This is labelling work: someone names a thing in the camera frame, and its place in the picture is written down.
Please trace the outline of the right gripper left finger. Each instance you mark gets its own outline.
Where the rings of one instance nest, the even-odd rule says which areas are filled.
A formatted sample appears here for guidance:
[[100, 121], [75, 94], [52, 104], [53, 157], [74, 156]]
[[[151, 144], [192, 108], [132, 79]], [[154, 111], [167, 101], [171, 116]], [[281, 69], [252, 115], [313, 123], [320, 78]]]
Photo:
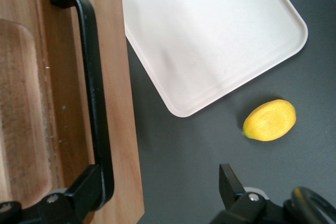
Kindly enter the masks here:
[[51, 193], [33, 206], [23, 209], [18, 201], [1, 203], [1, 223], [83, 223], [101, 194], [100, 166], [87, 169], [63, 193]]

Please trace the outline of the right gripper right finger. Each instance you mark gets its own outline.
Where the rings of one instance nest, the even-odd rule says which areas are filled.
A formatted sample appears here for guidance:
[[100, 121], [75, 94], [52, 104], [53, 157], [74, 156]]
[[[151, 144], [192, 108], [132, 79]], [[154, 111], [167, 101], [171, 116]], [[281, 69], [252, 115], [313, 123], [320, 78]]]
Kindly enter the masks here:
[[219, 166], [219, 193], [225, 209], [211, 223], [286, 223], [283, 209], [246, 191], [229, 164]]

